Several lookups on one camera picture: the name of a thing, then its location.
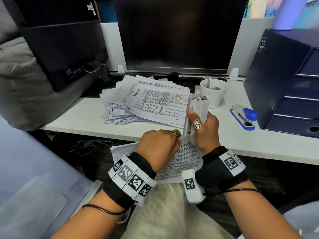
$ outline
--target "white desk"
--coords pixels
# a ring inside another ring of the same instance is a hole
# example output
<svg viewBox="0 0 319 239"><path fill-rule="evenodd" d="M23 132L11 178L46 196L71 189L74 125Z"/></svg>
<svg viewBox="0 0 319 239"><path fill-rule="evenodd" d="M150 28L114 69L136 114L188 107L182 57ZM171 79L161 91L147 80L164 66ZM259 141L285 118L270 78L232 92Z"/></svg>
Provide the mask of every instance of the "white desk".
<svg viewBox="0 0 319 239"><path fill-rule="evenodd" d="M319 165L319 139L260 130L256 122L254 131L244 130L229 112L233 104L251 108L243 82L230 80L228 83L225 100L218 108L210 109L219 120L219 139L222 145L233 149L238 155ZM149 130L173 129L153 122L103 124L100 118L103 112L104 106L99 98L81 98L62 116L42 129L129 141L139 141L143 133Z"/></svg>

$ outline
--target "pen holder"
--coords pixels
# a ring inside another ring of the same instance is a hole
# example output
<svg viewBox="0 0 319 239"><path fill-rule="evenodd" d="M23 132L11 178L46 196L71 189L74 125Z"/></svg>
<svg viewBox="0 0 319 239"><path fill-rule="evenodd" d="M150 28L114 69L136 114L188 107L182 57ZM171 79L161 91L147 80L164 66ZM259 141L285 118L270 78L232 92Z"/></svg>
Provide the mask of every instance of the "pen holder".
<svg viewBox="0 0 319 239"><path fill-rule="evenodd" d="M211 84L212 84L212 87L218 87L220 89L218 90L208 89L207 79L202 80L200 83L201 95L208 97L208 100L209 100L208 107L210 109L217 108L220 105L220 102L224 98L225 93L228 89L227 82L222 80L211 79Z"/></svg>

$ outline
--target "black string bracelet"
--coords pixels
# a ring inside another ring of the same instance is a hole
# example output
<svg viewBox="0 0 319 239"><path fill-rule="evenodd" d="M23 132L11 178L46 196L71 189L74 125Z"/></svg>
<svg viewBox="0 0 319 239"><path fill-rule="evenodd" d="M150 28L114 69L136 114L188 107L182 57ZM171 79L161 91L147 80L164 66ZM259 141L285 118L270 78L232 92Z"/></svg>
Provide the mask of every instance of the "black string bracelet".
<svg viewBox="0 0 319 239"><path fill-rule="evenodd" d="M243 188L243 189L231 189L231 190L220 191L220 192L214 193L212 196L228 193L228 192L235 192L235 191L254 191L261 194L261 192L257 189Z"/></svg>
<svg viewBox="0 0 319 239"><path fill-rule="evenodd" d="M124 210L122 212L117 212L116 213L116 212L105 210L105 209L103 209L103 208L101 208L101 207L99 207L97 205L85 204L84 206L82 206L82 208L84 208L84 207L92 207L94 209L98 209L98 210L103 211L103 212L105 212L107 214L110 214L110 215L122 215L122 214L124 214L125 212L127 212L129 210L129 208L128 208L128 209L126 209L126 210Z"/></svg>

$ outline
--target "black monitor screen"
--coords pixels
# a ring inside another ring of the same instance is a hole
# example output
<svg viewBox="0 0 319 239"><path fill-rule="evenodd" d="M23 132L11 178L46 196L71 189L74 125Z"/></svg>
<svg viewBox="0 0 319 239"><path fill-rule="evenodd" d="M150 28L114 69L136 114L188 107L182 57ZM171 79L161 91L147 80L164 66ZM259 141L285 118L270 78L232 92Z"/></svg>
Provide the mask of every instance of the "black monitor screen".
<svg viewBox="0 0 319 239"><path fill-rule="evenodd" d="M185 73L227 70L247 4L247 0L114 1L128 70Z"/></svg>

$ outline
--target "blue stapler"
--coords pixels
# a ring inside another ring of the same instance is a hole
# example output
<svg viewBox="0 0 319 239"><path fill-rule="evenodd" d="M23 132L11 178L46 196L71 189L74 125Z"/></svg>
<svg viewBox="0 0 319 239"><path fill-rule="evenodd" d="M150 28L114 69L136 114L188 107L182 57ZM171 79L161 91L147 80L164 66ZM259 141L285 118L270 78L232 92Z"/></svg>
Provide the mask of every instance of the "blue stapler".
<svg viewBox="0 0 319 239"><path fill-rule="evenodd" d="M251 121L257 120L257 113L255 111L245 108L242 105L233 105L230 109L230 113L245 130L252 131L255 129L255 126L251 123Z"/></svg>

